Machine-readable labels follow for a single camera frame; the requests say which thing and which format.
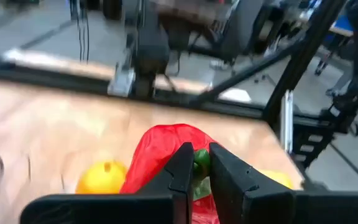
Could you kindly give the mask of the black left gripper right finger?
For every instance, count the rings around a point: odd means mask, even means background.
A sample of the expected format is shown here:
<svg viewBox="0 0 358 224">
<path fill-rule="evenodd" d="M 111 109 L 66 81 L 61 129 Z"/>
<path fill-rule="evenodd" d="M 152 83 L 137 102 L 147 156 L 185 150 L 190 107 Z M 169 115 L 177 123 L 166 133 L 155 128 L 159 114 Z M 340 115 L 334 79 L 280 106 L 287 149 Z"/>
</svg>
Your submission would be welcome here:
<svg viewBox="0 0 358 224">
<path fill-rule="evenodd" d="M 358 223 L 358 192 L 289 189 L 218 143 L 209 156 L 220 223 Z"/>
</svg>

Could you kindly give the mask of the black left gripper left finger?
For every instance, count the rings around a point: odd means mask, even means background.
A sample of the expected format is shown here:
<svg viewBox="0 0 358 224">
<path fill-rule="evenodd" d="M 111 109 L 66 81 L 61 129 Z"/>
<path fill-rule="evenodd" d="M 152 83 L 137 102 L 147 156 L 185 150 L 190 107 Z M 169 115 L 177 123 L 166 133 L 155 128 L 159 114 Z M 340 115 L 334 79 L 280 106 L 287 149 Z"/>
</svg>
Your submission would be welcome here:
<svg viewBox="0 0 358 224">
<path fill-rule="evenodd" d="M 54 194 L 31 201 L 20 215 L 29 224 L 190 223 L 194 151 L 186 142 L 134 194 Z"/>
</svg>

